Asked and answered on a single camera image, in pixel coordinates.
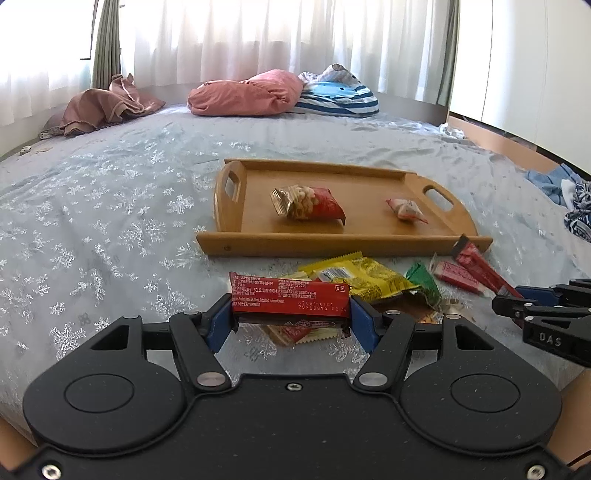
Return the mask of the yellow snack packet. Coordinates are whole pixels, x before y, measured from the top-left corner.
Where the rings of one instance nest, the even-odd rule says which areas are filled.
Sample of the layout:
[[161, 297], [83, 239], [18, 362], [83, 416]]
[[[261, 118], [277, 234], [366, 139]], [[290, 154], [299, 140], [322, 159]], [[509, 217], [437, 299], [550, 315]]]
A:
[[404, 275], [391, 270], [377, 260], [353, 252], [301, 266], [311, 280], [345, 283], [349, 294], [360, 296], [367, 302], [397, 296], [405, 291], [416, 291], [419, 286]]

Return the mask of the long red snack bar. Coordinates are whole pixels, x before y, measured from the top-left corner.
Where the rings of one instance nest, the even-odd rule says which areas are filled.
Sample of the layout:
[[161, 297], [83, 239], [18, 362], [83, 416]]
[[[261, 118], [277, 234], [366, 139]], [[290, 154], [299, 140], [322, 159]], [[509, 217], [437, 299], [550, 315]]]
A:
[[238, 313], [347, 318], [344, 283], [267, 278], [229, 273], [232, 310]]

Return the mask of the green snack packet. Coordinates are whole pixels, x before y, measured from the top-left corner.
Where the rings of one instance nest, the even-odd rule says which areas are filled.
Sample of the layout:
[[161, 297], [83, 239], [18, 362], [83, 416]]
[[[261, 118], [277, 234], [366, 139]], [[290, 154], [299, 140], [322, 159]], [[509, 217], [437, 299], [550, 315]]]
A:
[[422, 262], [415, 261], [405, 273], [405, 277], [418, 287], [430, 307], [433, 309], [440, 307], [441, 292], [434, 277]]

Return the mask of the red cracker packet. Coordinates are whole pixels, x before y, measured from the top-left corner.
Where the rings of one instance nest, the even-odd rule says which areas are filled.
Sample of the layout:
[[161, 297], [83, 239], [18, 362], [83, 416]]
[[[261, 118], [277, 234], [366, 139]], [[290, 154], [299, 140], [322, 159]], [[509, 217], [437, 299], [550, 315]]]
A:
[[342, 330], [339, 328], [308, 328], [303, 326], [290, 325], [267, 325], [263, 324], [260, 329], [273, 344], [280, 347], [293, 347], [318, 341], [332, 340], [342, 337]]

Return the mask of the small red wafer packet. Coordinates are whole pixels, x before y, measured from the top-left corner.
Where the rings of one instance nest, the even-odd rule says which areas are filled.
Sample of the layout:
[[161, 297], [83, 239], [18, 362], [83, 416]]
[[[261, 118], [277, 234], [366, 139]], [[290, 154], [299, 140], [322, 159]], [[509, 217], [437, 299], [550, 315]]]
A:
[[451, 261], [434, 256], [430, 262], [430, 271], [437, 279], [461, 290], [476, 295], [486, 293], [486, 287], [476, 280], [467, 269]]

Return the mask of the slim red snack stick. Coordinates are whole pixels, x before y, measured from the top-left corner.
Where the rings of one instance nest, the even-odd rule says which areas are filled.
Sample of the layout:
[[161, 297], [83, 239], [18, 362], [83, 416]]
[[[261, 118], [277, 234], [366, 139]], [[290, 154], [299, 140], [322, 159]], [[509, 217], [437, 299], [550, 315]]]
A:
[[460, 266], [496, 295], [523, 297], [488, 263], [478, 247], [465, 235], [452, 248], [452, 256]]

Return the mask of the beige cake packet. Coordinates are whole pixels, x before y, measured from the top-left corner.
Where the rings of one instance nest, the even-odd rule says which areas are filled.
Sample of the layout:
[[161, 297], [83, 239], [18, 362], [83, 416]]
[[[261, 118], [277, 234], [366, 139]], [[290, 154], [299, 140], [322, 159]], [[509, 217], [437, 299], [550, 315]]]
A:
[[405, 222], [422, 222], [428, 224], [428, 220], [418, 204], [409, 199], [391, 198], [386, 201], [394, 215]]

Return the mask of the red peanut bag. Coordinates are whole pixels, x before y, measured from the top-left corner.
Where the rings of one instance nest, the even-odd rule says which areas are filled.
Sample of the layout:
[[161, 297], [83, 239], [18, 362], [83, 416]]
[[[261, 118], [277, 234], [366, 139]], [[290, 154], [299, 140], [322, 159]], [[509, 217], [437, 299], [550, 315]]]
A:
[[270, 201], [276, 214], [297, 221], [339, 221], [346, 224], [342, 206], [327, 188], [290, 185], [273, 188]]

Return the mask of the blue clothes pile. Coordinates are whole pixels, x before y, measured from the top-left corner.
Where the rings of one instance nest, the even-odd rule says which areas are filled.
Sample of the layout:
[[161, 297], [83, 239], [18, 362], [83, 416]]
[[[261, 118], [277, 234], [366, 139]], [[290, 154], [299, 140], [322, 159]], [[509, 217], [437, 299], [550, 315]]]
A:
[[548, 173], [526, 172], [526, 179], [539, 188], [550, 200], [566, 208], [565, 228], [587, 242], [591, 240], [590, 182], [566, 164]]

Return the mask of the wooden serving tray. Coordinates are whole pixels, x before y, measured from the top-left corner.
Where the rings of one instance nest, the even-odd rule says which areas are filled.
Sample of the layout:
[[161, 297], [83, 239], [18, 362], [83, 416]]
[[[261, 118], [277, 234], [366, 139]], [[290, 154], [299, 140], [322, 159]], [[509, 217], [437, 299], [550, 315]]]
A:
[[[273, 188], [327, 188], [342, 206], [339, 221], [280, 217]], [[401, 221], [386, 201], [415, 201], [428, 224]], [[481, 251], [492, 245], [479, 234], [464, 205], [437, 182], [413, 172], [318, 162], [228, 159], [213, 192], [215, 228], [197, 234], [208, 256], [334, 257], [449, 255], [462, 235]]]

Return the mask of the grey snowflake bed sheet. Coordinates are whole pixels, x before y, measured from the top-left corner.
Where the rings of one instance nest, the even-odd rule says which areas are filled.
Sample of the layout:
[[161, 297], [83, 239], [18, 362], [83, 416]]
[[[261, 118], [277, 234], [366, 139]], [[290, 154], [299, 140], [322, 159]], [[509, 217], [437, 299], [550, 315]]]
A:
[[280, 277], [297, 259], [208, 258], [214, 180], [225, 159], [401, 169], [431, 178], [493, 238], [509, 282], [549, 286], [590, 273], [590, 246], [508, 159], [444, 128], [385, 115], [200, 118], [183, 107], [1, 164], [1, 414], [25, 429], [29, 383], [118, 317], [204, 310], [230, 272]]

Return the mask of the white crumpled tissue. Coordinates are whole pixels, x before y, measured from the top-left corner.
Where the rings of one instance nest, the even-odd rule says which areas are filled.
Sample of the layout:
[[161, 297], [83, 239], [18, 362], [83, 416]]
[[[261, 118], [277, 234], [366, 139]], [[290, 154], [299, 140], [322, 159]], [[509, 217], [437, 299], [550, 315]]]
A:
[[473, 141], [466, 135], [466, 133], [459, 128], [456, 128], [449, 123], [443, 123], [439, 126], [440, 136], [447, 142], [472, 144]]

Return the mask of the mauve crumpled cloth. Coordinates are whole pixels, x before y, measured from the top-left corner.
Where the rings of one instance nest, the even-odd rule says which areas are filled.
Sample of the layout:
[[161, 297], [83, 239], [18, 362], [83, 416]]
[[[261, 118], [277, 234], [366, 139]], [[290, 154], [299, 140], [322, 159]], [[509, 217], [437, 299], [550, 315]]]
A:
[[128, 74], [114, 75], [107, 89], [89, 88], [74, 96], [62, 113], [53, 115], [43, 134], [73, 137], [158, 112], [165, 102], [142, 93]]

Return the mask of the white sheer curtain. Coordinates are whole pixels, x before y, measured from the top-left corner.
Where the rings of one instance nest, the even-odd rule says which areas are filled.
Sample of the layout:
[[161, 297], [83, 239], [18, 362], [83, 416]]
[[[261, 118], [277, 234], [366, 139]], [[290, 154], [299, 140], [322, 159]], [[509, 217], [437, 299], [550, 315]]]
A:
[[[99, 1], [1, 5], [1, 122], [92, 87]], [[447, 105], [455, 1], [119, 1], [121, 73], [137, 86], [346, 67], [370, 89]]]

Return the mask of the olive drape curtain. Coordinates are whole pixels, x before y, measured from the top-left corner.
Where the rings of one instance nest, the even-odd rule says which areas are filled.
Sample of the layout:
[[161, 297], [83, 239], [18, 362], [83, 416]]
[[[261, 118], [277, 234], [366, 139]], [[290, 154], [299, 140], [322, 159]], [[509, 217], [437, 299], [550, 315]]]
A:
[[120, 2], [99, 1], [98, 24], [94, 28], [92, 87], [107, 90], [114, 76], [121, 73]]

